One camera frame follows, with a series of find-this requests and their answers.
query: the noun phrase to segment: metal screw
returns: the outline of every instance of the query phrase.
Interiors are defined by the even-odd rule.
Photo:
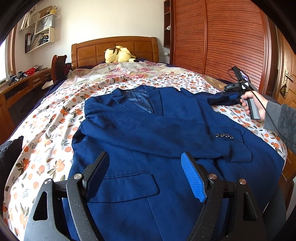
[[[77,174],[74,175],[75,180],[78,180],[80,178],[82,178],[82,175],[80,173],[77,173]]]
[[[240,179],[239,180],[239,183],[242,184],[242,185],[246,185],[247,184],[247,181],[245,179]]]
[[[50,184],[51,183],[51,179],[50,178],[48,178],[48,179],[46,179],[45,181],[44,181],[44,184]]]
[[[211,179],[211,180],[216,180],[217,179],[217,175],[216,174],[209,174],[209,178]]]

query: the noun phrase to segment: stuffed animal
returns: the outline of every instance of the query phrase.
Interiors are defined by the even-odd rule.
[[[105,51],[105,59],[106,63],[123,63],[127,61],[133,62],[136,60],[136,56],[133,56],[127,48],[116,46]]]

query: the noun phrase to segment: door handle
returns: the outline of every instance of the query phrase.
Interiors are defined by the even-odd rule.
[[[285,81],[287,81],[287,79],[291,80],[293,82],[293,78],[289,76],[289,72],[288,70],[285,70]]]

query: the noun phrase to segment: gray sleeve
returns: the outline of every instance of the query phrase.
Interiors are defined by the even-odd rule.
[[[296,109],[286,104],[279,105],[268,101],[266,110],[273,120],[276,128],[272,124],[269,116],[265,113],[265,125],[268,130],[275,131],[286,146],[296,153]]]

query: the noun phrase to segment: hand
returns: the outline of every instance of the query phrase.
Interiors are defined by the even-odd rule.
[[[262,121],[264,121],[264,119],[265,119],[265,110],[262,107],[262,105],[260,104],[260,102],[258,101],[258,99],[254,95],[256,95],[258,97],[258,99],[261,101],[263,106],[266,108],[268,100],[265,99],[261,94],[259,94],[256,91],[253,91],[253,92],[248,91],[244,95],[242,95],[241,97],[244,98],[244,99],[253,98],[254,103],[255,103],[256,107],[258,108],[258,110],[259,110],[260,118],[261,118]],[[247,106],[247,104],[243,101],[243,99],[241,99],[240,101],[242,103],[242,106],[244,107],[244,110],[245,110],[246,114],[250,115],[250,109]]]

